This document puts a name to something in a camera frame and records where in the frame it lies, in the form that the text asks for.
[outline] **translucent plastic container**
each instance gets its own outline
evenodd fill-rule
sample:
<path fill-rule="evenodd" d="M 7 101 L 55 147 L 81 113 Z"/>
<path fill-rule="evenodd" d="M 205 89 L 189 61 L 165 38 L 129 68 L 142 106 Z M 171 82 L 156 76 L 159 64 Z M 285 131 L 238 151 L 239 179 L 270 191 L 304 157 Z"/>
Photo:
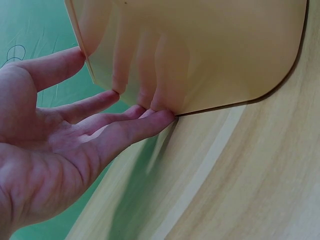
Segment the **translucent plastic container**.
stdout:
<path fill-rule="evenodd" d="M 258 99 L 292 68 L 307 0 L 65 0 L 93 81 L 188 114 Z"/>

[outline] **skin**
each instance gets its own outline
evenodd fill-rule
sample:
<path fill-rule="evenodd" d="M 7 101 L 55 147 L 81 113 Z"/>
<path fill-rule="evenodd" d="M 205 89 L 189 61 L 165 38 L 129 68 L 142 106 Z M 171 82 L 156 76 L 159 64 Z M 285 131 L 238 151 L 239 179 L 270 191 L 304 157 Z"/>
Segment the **skin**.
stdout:
<path fill-rule="evenodd" d="M 115 1 L 119 19 L 112 63 L 112 89 L 123 94 L 132 63 L 137 63 L 137 103 L 146 109 L 169 109 L 178 113 L 187 94 L 190 53 L 185 41 L 174 31 L 145 26 L 146 20 L 130 8 L 131 1 Z M 140 1 L 138 5 L 148 5 Z M 112 12 L 111 0 L 85 0 L 79 29 L 88 57 L 95 53 L 106 32 Z"/>
<path fill-rule="evenodd" d="M 100 113 L 119 100 L 113 90 L 36 107 L 39 91 L 75 75 L 84 61 L 75 47 L 0 69 L 0 239 L 64 211 L 118 154 L 175 119 L 139 105 Z"/>

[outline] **green surface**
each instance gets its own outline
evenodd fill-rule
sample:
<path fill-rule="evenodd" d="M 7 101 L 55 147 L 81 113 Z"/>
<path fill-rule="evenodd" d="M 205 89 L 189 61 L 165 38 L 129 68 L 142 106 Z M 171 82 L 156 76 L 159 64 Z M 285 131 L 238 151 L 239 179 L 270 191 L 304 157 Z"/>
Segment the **green surface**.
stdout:
<path fill-rule="evenodd" d="M 6 62 L 45 56 L 77 46 L 64 0 L 0 0 L 0 67 Z M 76 76 L 38 94 L 39 107 L 72 103 L 103 90 L 94 85 L 84 67 Z M 119 102 L 107 110 L 119 113 Z M 13 240 L 62 240 L 66 237 L 103 174 L 69 209 L 59 216 L 17 231 Z"/>

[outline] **wood grain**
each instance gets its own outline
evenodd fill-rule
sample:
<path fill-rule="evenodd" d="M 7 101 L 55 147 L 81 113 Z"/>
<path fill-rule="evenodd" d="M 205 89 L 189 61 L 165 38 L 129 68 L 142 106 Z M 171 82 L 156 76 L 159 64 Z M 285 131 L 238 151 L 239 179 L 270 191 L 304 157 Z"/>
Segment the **wood grain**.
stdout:
<path fill-rule="evenodd" d="M 283 87 L 255 104 L 181 117 L 128 148 L 67 239 L 320 239 L 319 103 L 320 1 L 310 0 Z"/>

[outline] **fingernail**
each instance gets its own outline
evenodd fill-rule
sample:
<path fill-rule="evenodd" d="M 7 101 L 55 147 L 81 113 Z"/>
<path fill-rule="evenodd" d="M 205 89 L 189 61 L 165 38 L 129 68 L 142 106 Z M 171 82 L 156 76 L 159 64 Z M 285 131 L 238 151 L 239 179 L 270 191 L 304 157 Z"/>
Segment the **fingernail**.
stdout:
<path fill-rule="evenodd" d="M 152 109 L 148 109 L 147 111 L 144 112 L 144 114 L 141 115 L 141 117 L 139 117 L 139 119 L 144 119 L 152 114 L 154 114 L 156 111 L 152 110 Z"/>

